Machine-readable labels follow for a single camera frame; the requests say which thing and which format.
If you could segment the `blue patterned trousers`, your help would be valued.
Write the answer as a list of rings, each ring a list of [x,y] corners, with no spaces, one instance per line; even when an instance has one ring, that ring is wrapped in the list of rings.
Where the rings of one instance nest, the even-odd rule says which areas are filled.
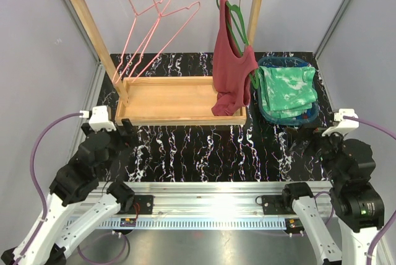
[[[304,113],[293,117],[293,121],[300,123],[309,123],[312,117],[313,108],[306,110]]]

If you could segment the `green white patterned trousers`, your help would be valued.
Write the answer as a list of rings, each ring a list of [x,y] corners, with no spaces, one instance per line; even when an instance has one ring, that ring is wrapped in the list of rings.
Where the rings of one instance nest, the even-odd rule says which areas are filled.
[[[265,113],[283,119],[311,109],[317,101],[317,92],[313,87],[315,74],[316,70],[312,66],[260,66],[260,95]]]

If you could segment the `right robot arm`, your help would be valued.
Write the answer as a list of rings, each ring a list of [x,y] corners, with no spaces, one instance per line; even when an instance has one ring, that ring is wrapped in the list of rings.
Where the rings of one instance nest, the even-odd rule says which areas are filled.
[[[290,183],[282,191],[281,206],[295,213],[311,242],[317,264],[376,264],[377,243],[384,227],[384,202],[370,183],[376,167],[371,146],[347,139],[339,126],[301,128],[295,143],[306,141],[304,153],[321,161],[331,183],[330,203],[342,234],[339,248],[321,220],[307,183]]]

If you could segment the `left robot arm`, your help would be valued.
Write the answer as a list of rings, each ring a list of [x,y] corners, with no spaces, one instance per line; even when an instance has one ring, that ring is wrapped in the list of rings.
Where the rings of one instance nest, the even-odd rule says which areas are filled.
[[[91,117],[82,125],[86,139],[75,155],[61,167],[44,195],[38,185],[34,161],[40,135],[30,156],[30,174],[43,209],[19,246],[5,250],[4,264],[65,264],[67,258],[100,223],[134,207],[134,192],[122,181],[109,185],[106,193],[70,227],[67,220],[98,187],[97,171],[109,168],[126,144],[112,121]]]

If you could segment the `green velvet hanger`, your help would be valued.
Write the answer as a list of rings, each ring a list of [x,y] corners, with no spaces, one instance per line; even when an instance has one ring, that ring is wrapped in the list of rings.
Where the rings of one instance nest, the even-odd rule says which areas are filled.
[[[219,10],[220,1],[216,0],[216,5]],[[232,37],[238,47],[240,53],[245,51],[247,46],[252,46],[250,42],[248,42],[248,36],[246,34],[244,18],[241,13],[241,9],[236,4],[231,4],[228,0],[226,5],[230,8],[231,14],[231,22],[227,24],[228,29],[230,30]],[[254,74],[250,76],[251,85],[256,89],[259,87],[259,78],[258,78],[258,69],[254,71]]]

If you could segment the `wooden clothes rack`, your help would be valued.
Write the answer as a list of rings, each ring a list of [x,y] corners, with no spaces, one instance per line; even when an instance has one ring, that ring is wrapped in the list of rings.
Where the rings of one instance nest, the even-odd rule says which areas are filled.
[[[198,31],[201,3],[194,1],[173,11],[171,0],[150,0],[142,11],[134,11],[128,43],[137,48],[128,62],[115,64],[85,0],[70,0],[87,35],[119,95],[115,120],[121,124],[128,118],[134,126],[208,126],[243,125],[246,107],[232,116],[215,116],[212,107],[217,102],[217,91],[210,76],[147,77],[151,67],[144,63],[144,53],[162,25],[173,28],[166,40],[191,43]],[[244,20],[248,42],[254,43],[262,0],[252,0],[248,20]]]

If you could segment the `maroon tank top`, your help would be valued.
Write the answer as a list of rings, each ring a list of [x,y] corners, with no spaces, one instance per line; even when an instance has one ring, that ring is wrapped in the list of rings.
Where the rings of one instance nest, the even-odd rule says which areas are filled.
[[[213,85],[217,102],[215,116],[232,116],[251,101],[251,78],[258,69],[254,50],[247,46],[240,53],[227,24],[231,22],[227,0],[219,0],[219,29],[213,53]]]

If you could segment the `aluminium mounting rail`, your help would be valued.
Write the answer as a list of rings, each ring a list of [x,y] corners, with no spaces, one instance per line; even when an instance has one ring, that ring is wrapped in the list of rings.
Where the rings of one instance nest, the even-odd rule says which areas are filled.
[[[104,200],[101,183],[64,221],[64,230],[292,230],[301,231],[291,204],[282,198],[284,182],[157,183],[128,182],[134,206],[117,211]]]

